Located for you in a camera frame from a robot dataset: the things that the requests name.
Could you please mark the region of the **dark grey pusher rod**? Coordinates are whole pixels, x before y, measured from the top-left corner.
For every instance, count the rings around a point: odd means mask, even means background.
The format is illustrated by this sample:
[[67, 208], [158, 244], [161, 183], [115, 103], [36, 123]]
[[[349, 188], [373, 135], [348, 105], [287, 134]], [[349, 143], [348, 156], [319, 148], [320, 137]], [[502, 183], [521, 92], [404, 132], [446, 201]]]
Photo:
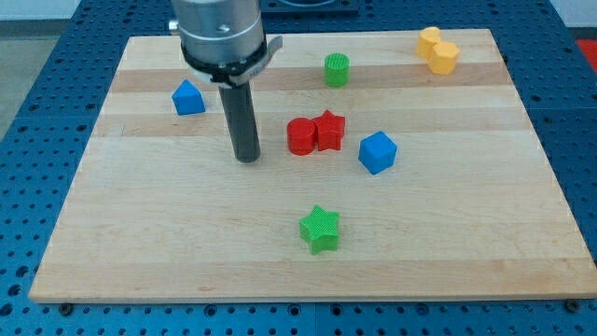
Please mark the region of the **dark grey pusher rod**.
[[235, 158], [243, 163], [260, 157], [257, 122], [249, 83], [219, 89]]

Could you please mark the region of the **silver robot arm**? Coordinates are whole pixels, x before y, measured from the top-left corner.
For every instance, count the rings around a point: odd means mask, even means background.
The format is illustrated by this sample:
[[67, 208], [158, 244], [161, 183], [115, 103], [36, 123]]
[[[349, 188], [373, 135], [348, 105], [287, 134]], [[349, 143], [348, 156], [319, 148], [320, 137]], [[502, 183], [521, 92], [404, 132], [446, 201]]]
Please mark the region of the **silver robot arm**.
[[269, 64], [282, 40], [268, 42], [257, 0], [173, 0], [187, 64], [202, 80], [215, 84], [224, 108], [236, 159], [260, 156], [250, 81]]

